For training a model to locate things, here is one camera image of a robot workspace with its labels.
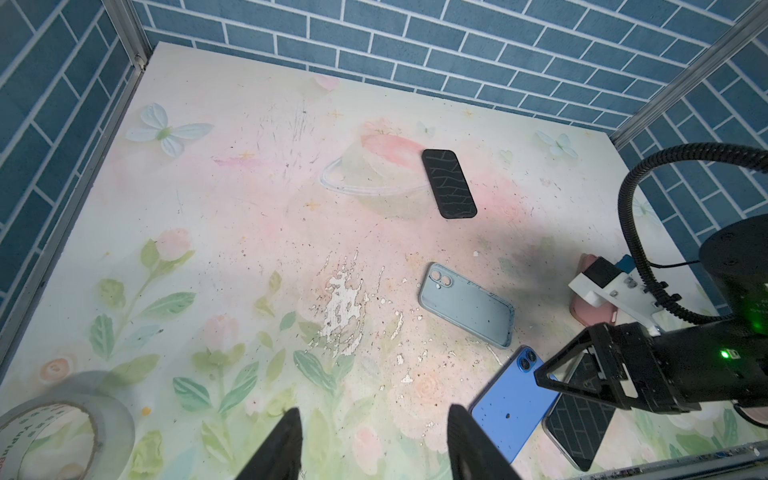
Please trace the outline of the black phone case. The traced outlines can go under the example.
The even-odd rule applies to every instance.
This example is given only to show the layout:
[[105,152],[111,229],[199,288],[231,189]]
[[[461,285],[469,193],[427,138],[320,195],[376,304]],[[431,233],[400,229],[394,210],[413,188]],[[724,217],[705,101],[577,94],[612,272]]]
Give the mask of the black phone case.
[[425,149],[421,159],[441,216],[474,218],[478,209],[457,155],[451,150]]

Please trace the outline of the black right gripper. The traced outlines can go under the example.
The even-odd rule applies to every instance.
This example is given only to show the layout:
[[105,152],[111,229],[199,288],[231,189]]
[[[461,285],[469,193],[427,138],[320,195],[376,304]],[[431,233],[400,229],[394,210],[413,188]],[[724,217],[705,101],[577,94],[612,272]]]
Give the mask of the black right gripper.
[[[550,374],[580,354],[597,364],[595,387]],[[618,409],[658,414],[698,410],[702,403],[767,405],[767,336],[738,322],[717,322],[650,335],[638,323],[585,328],[534,372],[536,384]]]

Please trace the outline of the sage green phone case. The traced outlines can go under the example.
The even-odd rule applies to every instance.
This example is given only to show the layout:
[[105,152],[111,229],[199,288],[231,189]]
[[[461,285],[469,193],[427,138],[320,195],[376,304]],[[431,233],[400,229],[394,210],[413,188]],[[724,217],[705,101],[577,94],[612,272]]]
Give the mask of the sage green phone case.
[[497,348],[511,344],[514,307],[441,264],[427,267],[418,301],[432,314]]

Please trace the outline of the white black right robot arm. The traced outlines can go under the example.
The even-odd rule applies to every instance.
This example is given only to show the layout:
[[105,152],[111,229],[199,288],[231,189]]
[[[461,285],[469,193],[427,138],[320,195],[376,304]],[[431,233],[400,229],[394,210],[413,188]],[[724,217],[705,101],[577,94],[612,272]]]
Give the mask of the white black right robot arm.
[[[612,407],[681,414],[707,402],[767,404],[767,218],[734,223],[699,251],[704,270],[734,315],[652,336],[639,323],[584,329],[534,373],[538,386]],[[586,352],[597,364],[592,386],[552,378]]]

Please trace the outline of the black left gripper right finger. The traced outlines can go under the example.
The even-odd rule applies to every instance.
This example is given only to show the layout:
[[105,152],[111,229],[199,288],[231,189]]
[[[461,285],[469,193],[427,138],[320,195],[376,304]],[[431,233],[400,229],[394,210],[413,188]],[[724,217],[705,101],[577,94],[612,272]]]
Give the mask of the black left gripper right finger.
[[452,404],[447,445],[453,480],[520,480],[465,407]]

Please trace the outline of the blue smartphone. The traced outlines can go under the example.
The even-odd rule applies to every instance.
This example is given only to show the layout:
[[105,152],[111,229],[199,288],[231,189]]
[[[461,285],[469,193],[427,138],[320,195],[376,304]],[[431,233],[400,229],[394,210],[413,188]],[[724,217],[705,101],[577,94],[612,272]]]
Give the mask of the blue smartphone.
[[521,345],[470,406],[472,418],[509,463],[559,396],[537,384],[534,373],[542,364],[531,347]]

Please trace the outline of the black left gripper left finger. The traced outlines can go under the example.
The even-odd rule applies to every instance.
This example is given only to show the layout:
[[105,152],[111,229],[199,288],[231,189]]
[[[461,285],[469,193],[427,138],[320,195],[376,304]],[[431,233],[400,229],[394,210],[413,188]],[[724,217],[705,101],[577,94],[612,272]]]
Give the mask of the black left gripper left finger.
[[300,410],[292,407],[284,412],[235,479],[297,480],[302,470],[302,446]]

